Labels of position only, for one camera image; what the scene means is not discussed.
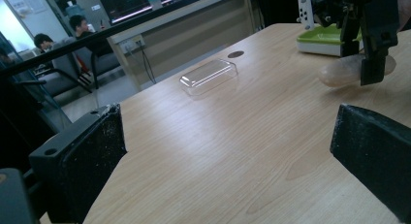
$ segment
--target screen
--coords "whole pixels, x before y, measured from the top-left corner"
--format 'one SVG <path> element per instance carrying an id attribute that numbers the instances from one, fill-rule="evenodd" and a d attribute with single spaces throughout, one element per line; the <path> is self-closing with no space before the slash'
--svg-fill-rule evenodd
<path id="1" fill-rule="evenodd" d="M 111 24 L 151 11 L 148 0 L 101 0 L 101 2 L 111 19 Z M 161 0 L 161 2 L 165 5 L 173 0 Z"/>

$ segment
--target hole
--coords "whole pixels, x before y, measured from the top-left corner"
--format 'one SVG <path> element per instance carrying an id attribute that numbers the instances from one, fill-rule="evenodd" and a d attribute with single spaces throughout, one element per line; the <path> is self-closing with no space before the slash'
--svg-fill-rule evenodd
<path id="1" fill-rule="evenodd" d="M 51 155 L 51 154 L 54 154 L 55 152 L 57 152 L 57 149 L 51 148 L 51 149 L 46 150 L 45 155 Z"/>
<path id="2" fill-rule="evenodd" d="M 244 51 L 235 51 L 228 55 L 229 58 L 240 57 L 244 54 Z"/>

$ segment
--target white object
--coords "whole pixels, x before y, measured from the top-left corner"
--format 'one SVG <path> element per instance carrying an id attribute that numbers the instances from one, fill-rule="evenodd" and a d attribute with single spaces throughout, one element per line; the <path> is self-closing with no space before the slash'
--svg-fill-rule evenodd
<path id="1" fill-rule="evenodd" d="M 363 41 L 360 41 L 360 49 L 362 49 L 363 47 Z M 299 49 L 299 51 L 303 52 L 341 56 L 340 45 L 297 42 L 297 48 Z"/>
<path id="2" fill-rule="evenodd" d="M 33 13 L 41 13 L 47 10 L 45 0 L 25 0 L 28 6 L 33 10 Z"/>
<path id="3" fill-rule="evenodd" d="M 93 7 L 91 7 L 91 10 L 92 11 L 97 11 L 97 10 L 99 10 L 99 9 L 101 9 L 101 7 L 100 7 L 100 5 L 95 5 L 95 6 L 93 6 Z"/>
<path id="4" fill-rule="evenodd" d="M 312 13 L 311 0 L 299 0 L 299 13 L 297 22 L 302 23 L 306 30 L 313 30 L 314 14 Z"/>
<path id="5" fill-rule="evenodd" d="M 120 46 L 121 51 L 124 54 L 127 54 L 137 48 L 137 44 L 135 41 L 133 41 L 133 39 L 122 41 L 118 45 Z"/>
<path id="6" fill-rule="evenodd" d="M 87 26 L 88 26 L 88 30 L 89 30 L 90 32 L 96 32 L 96 29 L 94 29 L 93 24 L 89 23 L 89 24 L 87 24 Z"/>

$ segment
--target bottle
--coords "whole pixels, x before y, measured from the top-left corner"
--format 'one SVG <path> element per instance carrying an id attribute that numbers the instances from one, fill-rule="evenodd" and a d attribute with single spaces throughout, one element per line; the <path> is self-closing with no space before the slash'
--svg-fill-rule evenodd
<path id="1" fill-rule="evenodd" d="M 84 12 L 79 5 L 73 4 L 72 1 L 67 2 L 67 4 L 69 5 L 69 7 L 66 8 L 66 13 L 69 17 L 75 15 L 84 16 Z"/>
<path id="2" fill-rule="evenodd" d="M 148 0 L 148 2 L 150 3 L 153 11 L 163 7 L 161 0 Z"/>

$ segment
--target electrical outlet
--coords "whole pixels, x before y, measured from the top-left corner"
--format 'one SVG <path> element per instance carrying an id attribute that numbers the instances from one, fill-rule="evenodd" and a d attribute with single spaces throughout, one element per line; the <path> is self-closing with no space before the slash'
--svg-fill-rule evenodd
<path id="1" fill-rule="evenodd" d="M 143 47 L 145 45 L 145 42 L 142 39 L 142 34 L 133 37 L 133 41 L 137 44 L 138 47 Z"/>
<path id="2" fill-rule="evenodd" d="M 137 44 L 133 39 L 127 39 L 119 43 L 121 51 L 126 54 L 137 48 Z"/>

